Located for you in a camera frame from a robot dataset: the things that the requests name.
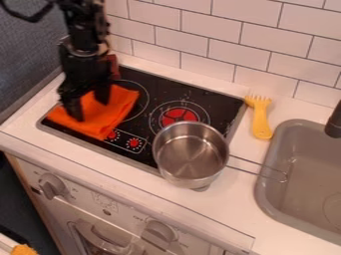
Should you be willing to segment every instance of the stainless steel pot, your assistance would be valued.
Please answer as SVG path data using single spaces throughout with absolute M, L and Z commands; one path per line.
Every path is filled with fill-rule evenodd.
M 224 137 L 213 127 L 178 122 L 162 129 L 153 142 L 161 175 L 173 185 L 199 189 L 209 186 L 228 160 Z

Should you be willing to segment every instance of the metal sink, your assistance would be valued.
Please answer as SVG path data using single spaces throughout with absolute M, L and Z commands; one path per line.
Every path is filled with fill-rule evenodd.
M 264 165 L 287 173 L 259 177 L 255 198 L 274 220 L 341 245 L 341 138 L 324 125 L 291 120 L 276 130 Z M 261 174 L 280 174 L 263 166 Z

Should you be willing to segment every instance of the burner ring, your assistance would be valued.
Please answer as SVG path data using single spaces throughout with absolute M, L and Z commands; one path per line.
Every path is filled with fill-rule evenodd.
M 201 122 L 210 125 L 207 111 L 200 105 L 188 101 L 170 101 L 159 105 L 150 113 L 149 125 L 151 131 L 157 134 L 165 126 L 180 121 Z
M 150 104 L 150 94 L 146 90 L 146 88 L 137 82 L 129 80 L 116 80 L 115 84 L 127 90 L 139 91 L 140 93 L 136 105 L 133 107 L 132 111 L 129 113 L 127 118 L 123 120 L 123 123 L 131 121 L 132 119 L 140 116 L 146 110 L 147 106 Z

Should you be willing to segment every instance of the white tile wall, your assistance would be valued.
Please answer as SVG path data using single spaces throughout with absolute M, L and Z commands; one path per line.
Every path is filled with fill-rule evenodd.
M 135 41 L 134 56 L 179 68 L 179 52 L 156 45 Z
M 341 13 L 284 4 L 280 28 L 341 40 Z
M 192 12 L 182 12 L 182 30 L 223 41 L 239 41 L 241 22 Z
M 252 24 L 244 24 L 241 44 L 305 57 L 312 36 Z
M 118 51 L 118 52 L 123 52 L 126 54 L 132 54 L 132 40 L 127 39 L 121 36 L 115 36 L 111 35 L 110 36 L 111 40 L 111 46 L 113 50 Z
M 234 73 L 234 65 L 186 53 L 181 54 L 181 68 L 229 82 L 232 81 Z
M 282 76 L 268 74 L 248 68 L 237 67 L 236 83 L 252 88 L 255 93 L 267 96 L 282 95 L 292 97 L 297 86 L 297 80 Z
M 154 27 L 151 25 L 112 16 L 108 16 L 108 21 L 111 23 L 110 32 L 115 35 L 149 43 L 155 41 Z
M 179 29 L 180 11 L 177 9 L 132 0 L 129 6 L 133 20 Z
M 341 98 L 341 0 L 106 2 L 118 51 L 265 94 Z
M 299 5 L 306 5 L 306 6 L 313 6 L 313 7 L 320 7 L 322 8 L 324 0 L 277 0 L 279 2 L 284 3 L 292 3 L 292 4 L 299 4 Z
M 214 0 L 213 15 L 276 26 L 281 4 L 264 0 Z
M 210 13 L 210 0 L 155 0 L 156 4 L 189 10 L 193 12 Z
M 157 44 L 183 52 L 206 56 L 208 39 L 170 29 L 157 28 Z
M 237 44 L 210 40 L 208 56 L 240 66 L 266 70 L 270 53 Z
M 269 72 L 334 87 L 341 67 L 291 56 L 272 54 Z
M 341 41 L 315 37 L 309 59 L 341 66 Z
M 127 0 L 107 0 L 107 14 L 128 18 Z
M 341 90 L 300 82 L 295 98 L 325 107 L 335 108 L 341 99 Z
M 340 0 L 326 0 L 324 9 L 341 12 L 341 1 Z

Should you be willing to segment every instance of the toy stove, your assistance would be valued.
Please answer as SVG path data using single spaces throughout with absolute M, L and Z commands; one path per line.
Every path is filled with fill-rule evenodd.
M 126 119 L 97 140 L 47 119 L 41 128 L 87 148 L 160 175 L 152 155 L 152 143 L 164 127 L 180 121 L 203 122 L 230 141 L 245 111 L 242 99 L 200 89 L 141 71 L 120 67 L 117 85 L 138 90 L 140 97 Z

